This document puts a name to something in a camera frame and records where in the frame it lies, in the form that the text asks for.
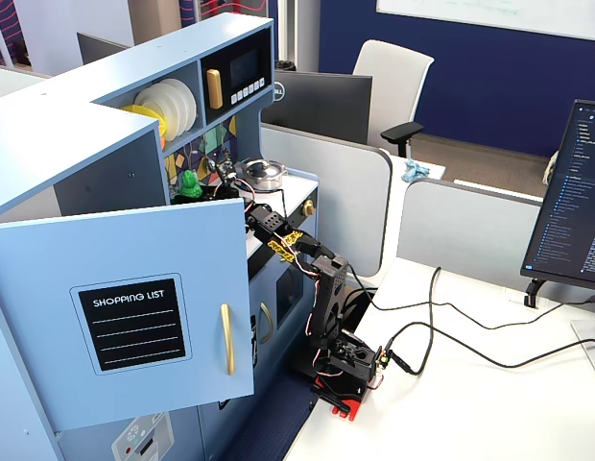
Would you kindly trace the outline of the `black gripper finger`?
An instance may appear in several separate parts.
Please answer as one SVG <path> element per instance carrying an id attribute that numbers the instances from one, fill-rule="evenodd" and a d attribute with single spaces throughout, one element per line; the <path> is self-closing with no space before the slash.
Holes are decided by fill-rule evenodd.
<path id="1" fill-rule="evenodd" d="M 214 200 L 217 200 L 217 197 L 214 196 L 213 189 L 199 189 L 185 193 L 179 192 L 174 196 L 175 203 L 202 203 Z"/>

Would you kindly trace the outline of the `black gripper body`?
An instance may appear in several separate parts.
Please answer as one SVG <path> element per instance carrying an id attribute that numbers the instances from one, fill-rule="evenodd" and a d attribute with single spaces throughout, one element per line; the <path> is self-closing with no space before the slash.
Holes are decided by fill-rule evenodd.
<path id="1" fill-rule="evenodd" d="M 216 185 L 213 190 L 213 199 L 224 200 L 240 198 L 240 191 L 248 192 L 250 194 L 248 198 L 243 198 L 245 203 L 245 212 L 250 212 L 256 206 L 255 190 L 248 182 L 240 178 L 220 182 L 218 185 Z"/>

